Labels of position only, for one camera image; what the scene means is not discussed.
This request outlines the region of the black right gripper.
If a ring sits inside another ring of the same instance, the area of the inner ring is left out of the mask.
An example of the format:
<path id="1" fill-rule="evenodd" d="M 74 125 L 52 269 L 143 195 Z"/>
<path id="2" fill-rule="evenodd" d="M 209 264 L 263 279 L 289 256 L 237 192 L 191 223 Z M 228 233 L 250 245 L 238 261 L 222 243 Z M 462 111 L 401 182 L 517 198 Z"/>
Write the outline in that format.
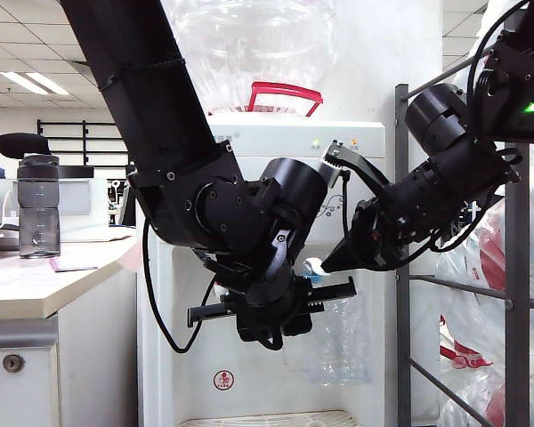
<path id="1" fill-rule="evenodd" d="M 353 236 L 347 234 L 322 262 L 326 272 L 395 270 L 408 263 L 399 231 L 376 198 L 361 200 L 353 216 Z"/>

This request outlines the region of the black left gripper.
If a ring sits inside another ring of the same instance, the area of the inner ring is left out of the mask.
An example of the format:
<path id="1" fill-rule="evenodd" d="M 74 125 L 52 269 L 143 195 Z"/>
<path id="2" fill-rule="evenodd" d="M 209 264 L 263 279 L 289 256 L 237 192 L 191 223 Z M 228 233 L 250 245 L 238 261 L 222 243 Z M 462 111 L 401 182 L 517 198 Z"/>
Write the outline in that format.
<path id="1" fill-rule="evenodd" d="M 314 287 L 309 278 L 294 277 L 294 286 L 283 297 L 254 307 L 239 294 L 226 294 L 216 304 L 188 309 L 188 326 L 212 318 L 234 316 L 244 342 L 281 342 L 283 336 L 312 330 L 311 314 L 325 310 L 324 302 L 357 294 L 353 277 L 343 284 Z"/>

